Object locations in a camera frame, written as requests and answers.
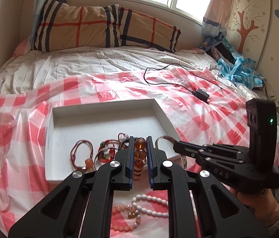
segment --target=person's hand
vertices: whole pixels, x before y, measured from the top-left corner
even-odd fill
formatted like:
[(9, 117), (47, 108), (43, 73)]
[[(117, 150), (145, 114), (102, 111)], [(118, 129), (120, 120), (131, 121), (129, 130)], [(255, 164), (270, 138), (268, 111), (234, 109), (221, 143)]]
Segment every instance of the person's hand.
[(274, 225), (279, 220), (279, 203), (274, 198), (271, 189), (265, 189), (263, 194), (244, 194), (230, 188), (241, 203), (254, 209), (254, 215), (266, 227)]

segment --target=power adapter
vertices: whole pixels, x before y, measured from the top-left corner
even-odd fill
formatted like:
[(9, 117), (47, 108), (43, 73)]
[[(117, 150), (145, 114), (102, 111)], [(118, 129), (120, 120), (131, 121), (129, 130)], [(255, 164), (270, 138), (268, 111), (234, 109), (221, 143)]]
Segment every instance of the power adapter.
[(208, 99), (210, 95), (200, 88), (197, 89), (197, 91), (194, 93), (194, 96), (203, 102), (209, 103)]

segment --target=white tray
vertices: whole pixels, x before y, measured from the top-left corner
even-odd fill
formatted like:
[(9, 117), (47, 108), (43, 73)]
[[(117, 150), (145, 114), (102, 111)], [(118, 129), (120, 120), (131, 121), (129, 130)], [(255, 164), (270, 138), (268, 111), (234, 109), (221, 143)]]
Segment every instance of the white tray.
[[(162, 135), (180, 140), (154, 99), (55, 107), (51, 111), (47, 128), (46, 180), (57, 184), (74, 171), (70, 151), (78, 140), (89, 140), (94, 146), (95, 157), (100, 143), (107, 139), (117, 139), (120, 132), (134, 137), (152, 136), (154, 142)], [(169, 160), (180, 158), (167, 140), (160, 140), (159, 148), (166, 152)], [(89, 147), (80, 145), (76, 165), (84, 166), (89, 155)], [(97, 161), (96, 167), (100, 165), (101, 162)]]

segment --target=red and white checkered plastic sheet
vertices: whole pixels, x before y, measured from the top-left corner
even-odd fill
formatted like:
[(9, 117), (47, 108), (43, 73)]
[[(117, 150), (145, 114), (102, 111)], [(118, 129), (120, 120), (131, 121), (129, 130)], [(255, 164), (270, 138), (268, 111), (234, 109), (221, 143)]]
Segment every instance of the red and white checkered plastic sheet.
[[(156, 83), (180, 83), (194, 90), (203, 88), (210, 94), (209, 104), (178, 86), (148, 86), (143, 80), (143, 71), (86, 74), (41, 86), (27, 94), (0, 95), (0, 229), (7, 234), (11, 226), (51, 189), (45, 180), (44, 157), (46, 120), (52, 107), (154, 98), (183, 141), (200, 145), (225, 143), (248, 146), (245, 99), (218, 83), (207, 68), (203, 72), (193, 72), (221, 88), (177, 67), (170, 71), (149, 72), (147, 79)], [(276, 163), (279, 162), (279, 137), (277, 151)], [(188, 170), (197, 172), (200, 167), (193, 159), (188, 159)], [(144, 174), (131, 192), (116, 192), (114, 204), (129, 204), (138, 193), (167, 199), (166, 191), (149, 189)], [(167, 212), (164, 206), (153, 202), (143, 202), (143, 206)], [(131, 224), (132, 220), (127, 220), (121, 213), (112, 217), (112, 224), (123, 226), (126, 222)], [(127, 234), (111, 231), (111, 236), (165, 237), (167, 225), (167, 219), (143, 216), (136, 230)]]

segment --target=plaid pillow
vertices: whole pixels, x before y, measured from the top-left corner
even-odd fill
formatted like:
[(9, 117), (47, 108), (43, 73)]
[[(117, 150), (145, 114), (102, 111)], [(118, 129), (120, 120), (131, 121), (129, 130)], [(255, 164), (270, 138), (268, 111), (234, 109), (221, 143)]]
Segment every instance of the plaid pillow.
[(154, 47), (175, 52), (181, 31), (155, 17), (123, 7), (118, 8), (122, 46)]
[(47, 0), (39, 18), (34, 49), (52, 52), (74, 47), (119, 47), (118, 5), (69, 6)]

